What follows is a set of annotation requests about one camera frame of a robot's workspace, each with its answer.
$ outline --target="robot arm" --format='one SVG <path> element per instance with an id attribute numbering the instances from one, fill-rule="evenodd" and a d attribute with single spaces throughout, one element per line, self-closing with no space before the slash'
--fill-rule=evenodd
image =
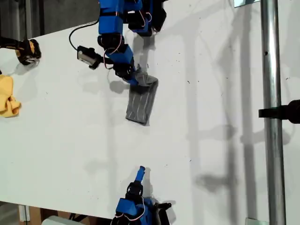
<path id="1" fill-rule="evenodd" d="M 140 166 L 125 198 L 119 200 L 111 225 L 170 225 L 166 210 L 172 206 L 171 203 L 158 204 L 150 197 L 143 197 L 144 174 L 145 167 Z"/>
<path id="2" fill-rule="evenodd" d="M 131 85 L 138 85 L 133 52 L 125 44 L 123 24 L 143 37 L 152 35 L 152 30 L 160 31 L 166 18 L 163 9 L 165 0 L 99 0 L 99 37 L 98 43 L 104 48 L 103 58 L 94 49 L 78 47 L 78 59 L 95 69 L 101 62 L 113 64 L 117 76 Z"/>

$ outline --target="white table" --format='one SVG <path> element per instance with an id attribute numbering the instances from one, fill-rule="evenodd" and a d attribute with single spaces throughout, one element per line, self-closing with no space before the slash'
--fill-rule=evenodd
<path id="1" fill-rule="evenodd" d="M 173 224 L 268 221 L 260 4 L 232 4 L 166 2 L 155 47 L 125 29 L 135 61 L 159 79 L 149 127 L 125 119 L 128 86 L 113 71 L 76 59 L 72 29 L 37 38 L 31 70 L 1 50 L 22 109 L 0 118 L 0 201 L 112 218 L 143 165 L 144 195 L 172 201 Z M 299 7 L 279 1 L 283 104 L 300 97 Z M 89 27 L 73 42 L 103 54 L 97 36 Z M 297 224 L 300 127 L 284 131 L 287 222 Z"/>

